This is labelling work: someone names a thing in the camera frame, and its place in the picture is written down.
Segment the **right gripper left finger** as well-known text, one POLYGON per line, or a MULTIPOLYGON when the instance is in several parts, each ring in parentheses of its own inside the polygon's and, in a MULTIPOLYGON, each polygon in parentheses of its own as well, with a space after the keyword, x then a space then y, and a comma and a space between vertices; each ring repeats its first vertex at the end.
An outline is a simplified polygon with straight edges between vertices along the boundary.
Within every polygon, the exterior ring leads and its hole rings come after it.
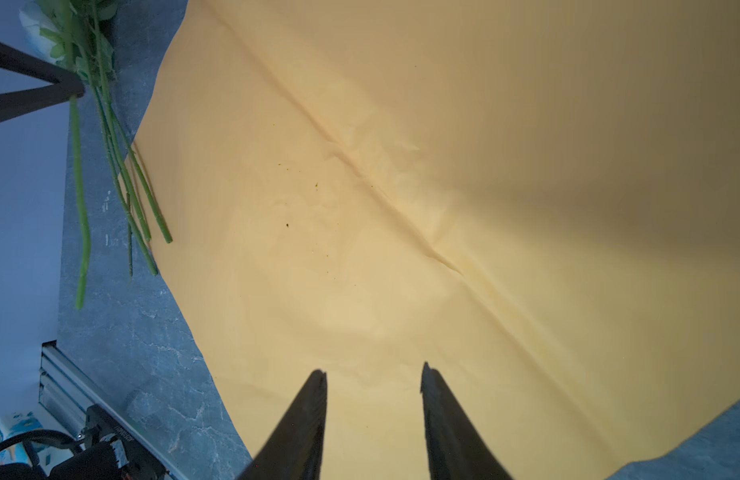
POLYGON ((327 399, 327 375, 322 370, 314 370, 270 438, 238 479, 319 479, 327 399))

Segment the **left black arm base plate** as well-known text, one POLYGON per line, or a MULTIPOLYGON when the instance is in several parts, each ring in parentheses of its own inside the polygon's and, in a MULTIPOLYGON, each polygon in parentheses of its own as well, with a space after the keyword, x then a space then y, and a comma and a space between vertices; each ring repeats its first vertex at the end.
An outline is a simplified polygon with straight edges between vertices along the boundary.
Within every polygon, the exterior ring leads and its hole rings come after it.
POLYGON ((84 445, 97 449, 105 445, 113 454, 113 465, 121 479, 162 480, 167 468, 122 423, 103 406, 94 404, 86 411, 84 445))

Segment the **orange wrapping paper sheet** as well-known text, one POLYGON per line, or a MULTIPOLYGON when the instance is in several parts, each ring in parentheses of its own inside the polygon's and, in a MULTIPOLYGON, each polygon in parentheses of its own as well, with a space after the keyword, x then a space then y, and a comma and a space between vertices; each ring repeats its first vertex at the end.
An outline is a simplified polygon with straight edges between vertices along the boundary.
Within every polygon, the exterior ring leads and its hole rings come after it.
POLYGON ((519 479, 740 400, 740 1, 192 1, 138 129, 154 254, 251 453, 428 474, 424 366, 519 479))

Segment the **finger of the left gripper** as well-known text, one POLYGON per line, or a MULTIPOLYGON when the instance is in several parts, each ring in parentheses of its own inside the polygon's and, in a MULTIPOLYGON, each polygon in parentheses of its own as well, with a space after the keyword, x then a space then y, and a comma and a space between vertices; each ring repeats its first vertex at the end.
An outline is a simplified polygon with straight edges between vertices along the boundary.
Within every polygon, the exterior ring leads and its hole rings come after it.
POLYGON ((75 73, 0 42, 0 69, 48 82, 28 90, 0 93, 0 123, 81 97, 82 79, 75 73))

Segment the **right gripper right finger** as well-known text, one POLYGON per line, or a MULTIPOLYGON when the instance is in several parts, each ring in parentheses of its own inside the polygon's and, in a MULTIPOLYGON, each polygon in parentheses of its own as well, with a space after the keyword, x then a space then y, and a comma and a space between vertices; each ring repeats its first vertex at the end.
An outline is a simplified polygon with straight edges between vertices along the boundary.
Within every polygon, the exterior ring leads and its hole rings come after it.
POLYGON ((512 479, 442 374, 428 363, 422 371, 421 395, 431 479, 512 479))

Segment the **red pink fake rose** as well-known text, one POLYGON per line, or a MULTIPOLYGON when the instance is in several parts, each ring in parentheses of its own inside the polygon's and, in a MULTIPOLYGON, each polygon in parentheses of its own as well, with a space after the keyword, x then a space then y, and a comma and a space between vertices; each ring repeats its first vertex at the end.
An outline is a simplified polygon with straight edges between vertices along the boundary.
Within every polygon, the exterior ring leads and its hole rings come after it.
POLYGON ((134 271, 133 250, 138 249, 148 271, 156 276, 159 270, 151 248, 153 232, 157 230, 167 243, 173 242, 173 236, 137 152, 134 136, 114 106, 115 53, 103 24, 114 18, 118 6, 115 1, 71 1, 69 6, 77 71, 95 101, 105 159, 125 212, 128 268, 134 271))

